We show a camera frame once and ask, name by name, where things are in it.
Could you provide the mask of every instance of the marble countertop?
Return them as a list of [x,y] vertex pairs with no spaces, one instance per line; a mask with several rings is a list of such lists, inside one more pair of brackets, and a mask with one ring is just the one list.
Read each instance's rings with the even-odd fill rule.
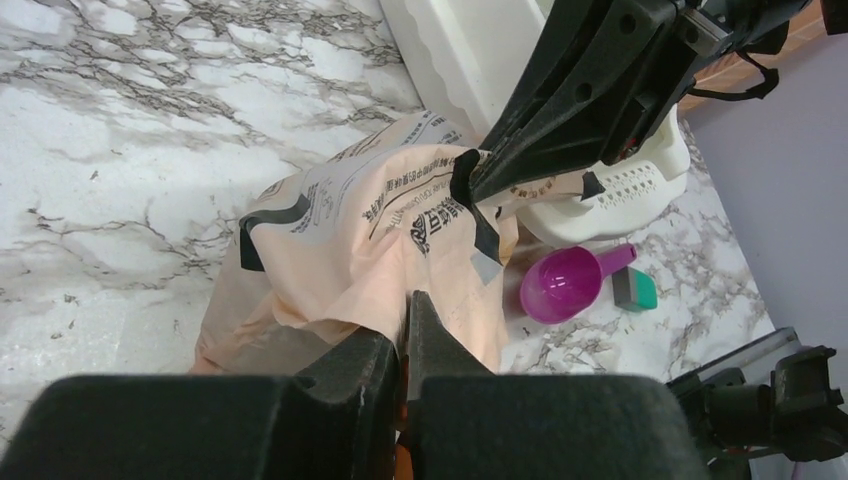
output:
[[[378,0],[4,0],[0,47],[0,450],[56,378],[184,371],[247,202],[421,109]],[[513,281],[505,370],[668,379],[773,329],[697,155],[630,240],[660,308],[543,327]]]

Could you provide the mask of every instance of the purple measuring scoop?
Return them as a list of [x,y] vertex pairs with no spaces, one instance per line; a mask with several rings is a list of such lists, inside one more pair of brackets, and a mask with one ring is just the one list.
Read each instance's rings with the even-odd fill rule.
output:
[[636,259],[629,243],[595,255],[583,247],[557,250],[536,262],[521,283],[521,306],[548,325],[571,319],[601,293],[604,279]]

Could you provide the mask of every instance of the green sponge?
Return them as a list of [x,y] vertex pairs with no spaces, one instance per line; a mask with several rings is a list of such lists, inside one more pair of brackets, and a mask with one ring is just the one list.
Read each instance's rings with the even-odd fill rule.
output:
[[631,312],[657,308],[657,286],[645,272],[626,267],[612,274],[615,306]]

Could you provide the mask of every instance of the wall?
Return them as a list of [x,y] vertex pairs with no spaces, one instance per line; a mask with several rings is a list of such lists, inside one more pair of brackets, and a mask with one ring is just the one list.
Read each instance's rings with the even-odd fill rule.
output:
[[831,381],[848,397],[848,35],[804,47],[780,73],[765,100],[687,118],[772,320],[840,350]]

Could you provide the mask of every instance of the white plastic container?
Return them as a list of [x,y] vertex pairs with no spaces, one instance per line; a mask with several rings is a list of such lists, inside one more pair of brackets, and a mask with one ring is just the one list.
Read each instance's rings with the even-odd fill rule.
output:
[[[424,105],[485,135],[509,100],[551,0],[381,0]],[[607,192],[586,202],[538,204],[518,218],[542,241],[567,246],[647,225],[686,188],[689,151],[676,109],[642,150],[592,170]]]

